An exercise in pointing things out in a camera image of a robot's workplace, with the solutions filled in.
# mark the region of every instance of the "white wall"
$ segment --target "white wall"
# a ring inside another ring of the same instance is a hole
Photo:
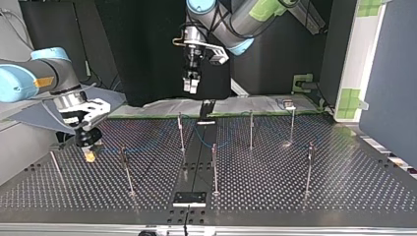
[[[356,17],[355,15],[340,81],[336,111],[342,89],[360,89],[359,99],[365,99],[385,11],[386,5],[384,4],[377,16]],[[358,109],[353,120],[337,119],[337,114],[334,118],[338,122],[359,122],[361,113],[362,110]]]
[[[0,8],[22,15],[18,0],[0,0]],[[21,36],[26,38],[22,25],[14,18],[10,20]],[[27,61],[30,58],[30,50],[1,17],[0,58],[13,61]],[[0,185],[48,154],[49,147],[56,142],[54,132],[3,120],[31,104],[32,101],[0,103]]]

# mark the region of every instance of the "gray wall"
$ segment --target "gray wall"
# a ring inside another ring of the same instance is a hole
[[[22,16],[18,0],[1,0],[0,7]],[[18,32],[25,35],[20,23],[16,19],[11,21]],[[0,32],[0,58],[14,61],[30,58],[30,50],[22,45],[2,19]],[[30,104],[33,102],[0,103],[0,185],[46,155],[50,145],[56,142],[53,132],[17,122],[1,121]]]
[[[360,128],[417,166],[417,1],[387,3]]]

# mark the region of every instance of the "black cable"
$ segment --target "black cable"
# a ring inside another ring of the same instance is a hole
[[[100,81],[100,85],[98,87],[101,88],[101,86],[104,86],[105,89],[109,89],[108,86],[101,79],[101,77],[92,68],[89,68],[89,69],[92,71],[92,73],[95,75],[95,77]]]
[[[248,38],[255,38],[261,34],[263,34],[275,21],[276,18],[274,18],[272,21],[270,21],[270,23],[264,28],[262,29],[259,33],[257,34],[253,34],[253,35],[242,35],[239,32],[237,32],[233,26],[232,26],[232,18],[229,18],[229,25],[227,24],[227,22],[224,20],[224,16],[221,14],[221,12],[219,11],[218,14],[220,15],[221,21],[223,22],[223,24],[226,26],[227,30],[230,31],[233,35],[235,35],[236,37],[239,38],[244,38],[244,39],[248,39]]]
[[[206,42],[209,42],[208,37],[202,32],[202,30],[199,27],[197,27],[196,22],[194,22],[193,18],[191,18],[190,13],[188,12],[188,7],[185,9],[185,12],[187,13],[187,17],[190,20],[190,23],[192,24],[192,26],[195,27],[199,31],[199,33],[205,38]]]
[[[325,101],[325,103],[327,103],[328,104],[328,108],[330,108],[330,110],[331,110],[331,112],[334,114],[334,110],[333,110],[333,108],[331,108],[331,106],[330,106],[330,103],[328,103],[328,100],[325,98],[325,96],[323,95],[323,93],[322,93],[322,90],[320,89],[320,85],[319,85],[319,83],[318,82],[315,82],[316,83],[316,86],[317,86],[317,90],[319,91],[319,93],[320,93],[320,96],[322,97],[322,99]]]
[[[293,7],[297,6],[297,4],[300,2],[300,0],[295,0],[293,3],[290,3],[290,4],[286,3],[285,0],[278,0],[278,2],[286,8],[293,8]]]
[[[117,74],[114,76],[113,80],[111,81],[110,88],[113,88],[113,84],[114,84],[114,82],[116,82],[116,79],[117,79],[117,77],[118,77],[118,76],[119,76],[119,73],[117,73]]]
[[[309,22],[309,13],[310,13],[310,3],[312,0],[309,0],[309,3],[307,4],[307,12],[306,12],[306,23],[304,24],[304,27],[307,29],[307,23]]]
[[[215,11],[214,11],[214,16],[212,17],[211,24],[208,29],[208,38],[209,38],[209,35],[214,31],[213,29],[214,23],[215,23],[215,20],[217,20],[217,15],[218,15],[218,12],[220,11],[220,7],[218,6],[219,5],[218,1],[215,1],[215,5],[216,6],[215,6]]]

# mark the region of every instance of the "metal bracket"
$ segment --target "metal bracket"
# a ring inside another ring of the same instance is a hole
[[[175,193],[174,207],[206,207],[206,192]]]
[[[368,110],[369,109],[369,104],[366,101],[363,100],[359,100],[359,109],[361,110]]]
[[[229,60],[229,56],[222,46],[208,44],[197,40],[184,40],[184,44],[200,45],[204,46],[206,49],[210,49],[214,53],[214,55],[209,59],[209,62],[212,65],[223,65]]]

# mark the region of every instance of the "cable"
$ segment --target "cable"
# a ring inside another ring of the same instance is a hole
[[[113,78],[113,80],[111,80],[111,84],[110,84],[110,87],[112,88],[113,87],[113,84],[114,84],[114,82],[116,81],[116,79],[117,79],[117,77],[119,76],[119,73],[117,73],[115,76],[114,76],[114,78]]]
[[[209,35],[214,31],[214,29],[213,29],[213,27],[214,27],[214,23],[215,23],[215,20],[217,20],[217,15],[218,15],[218,13],[220,12],[220,7],[218,7],[218,1],[215,1],[215,11],[214,11],[214,16],[212,17],[212,20],[211,20],[211,24],[210,24],[210,27],[209,27],[209,29],[208,29],[208,38],[209,38]]]
[[[257,34],[252,34],[252,35],[242,35],[242,34],[240,34],[239,32],[237,32],[235,29],[234,29],[234,27],[233,27],[233,25],[232,25],[232,18],[230,17],[229,18],[229,25],[227,24],[227,22],[224,20],[224,16],[223,15],[221,15],[221,12],[219,11],[218,12],[218,14],[220,15],[220,18],[221,18],[221,21],[223,22],[223,24],[226,26],[226,28],[227,28],[227,30],[228,31],[230,31],[233,35],[235,35],[236,37],[239,37],[239,38],[244,38],[244,39],[248,39],[248,38],[255,38],[255,37],[258,37],[258,36],[260,36],[261,34],[263,34],[274,22],[275,22],[275,19],[276,18],[273,18],[273,20],[272,21],[270,21],[269,22],[269,24],[264,28],[264,29],[262,29],[259,33],[257,33]]]
[[[307,11],[306,11],[306,23],[304,24],[304,27],[307,29],[307,23],[309,22],[309,13],[310,13],[310,3],[312,0],[309,0],[309,3],[307,4]]]
[[[316,82],[316,85],[317,85],[317,90],[319,91],[320,95],[322,96],[322,99],[324,99],[324,100],[325,100],[325,103],[327,103],[327,104],[328,104],[328,108],[330,108],[331,112],[334,114],[334,110],[333,110],[333,108],[331,108],[330,103],[328,103],[328,100],[327,100],[327,99],[325,98],[325,96],[323,95],[322,90],[320,89],[320,85],[319,85],[319,83],[318,83],[318,82]]]
[[[199,27],[197,27],[196,22],[193,21],[193,18],[191,17],[190,13],[188,12],[188,7],[185,9],[185,12],[187,14],[188,19],[190,20],[191,25],[199,31],[199,33],[205,38],[206,42],[209,42],[208,37],[202,32],[202,30]]]
[[[286,3],[285,0],[278,0],[278,2],[286,8],[293,8],[293,7],[297,6],[297,4],[300,2],[300,0],[295,0],[293,3],[290,3],[290,4]]]
[[[16,19],[18,19],[18,21],[22,24],[25,33],[27,34],[27,38],[29,38],[29,33],[28,33],[28,29],[25,25],[25,22],[14,12],[8,10],[8,9],[4,9],[4,8],[0,8],[0,12],[3,13],[1,16],[3,17],[4,22],[15,32],[16,36],[19,38],[19,40],[31,51],[34,51],[33,47],[26,42],[21,35],[18,33],[18,31],[16,30],[16,28],[12,25],[12,23],[9,21],[9,19],[7,19],[6,14],[10,14],[12,16],[14,16]]]
[[[95,75],[95,77],[100,81],[100,85],[98,86],[99,88],[101,88],[102,86],[104,86],[105,89],[110,89],[108,88],[108,86],[104,83],[104,81],[101,79],[101,76],[99,76],[92,68],[89,68],[92,73]]]
[[[115,86],[114,86],[114,88],[113,88],[113,90],[116,90],[117,89],[117,87],[120,85],[120,83],[121,83],[121,81],[119,81]]]

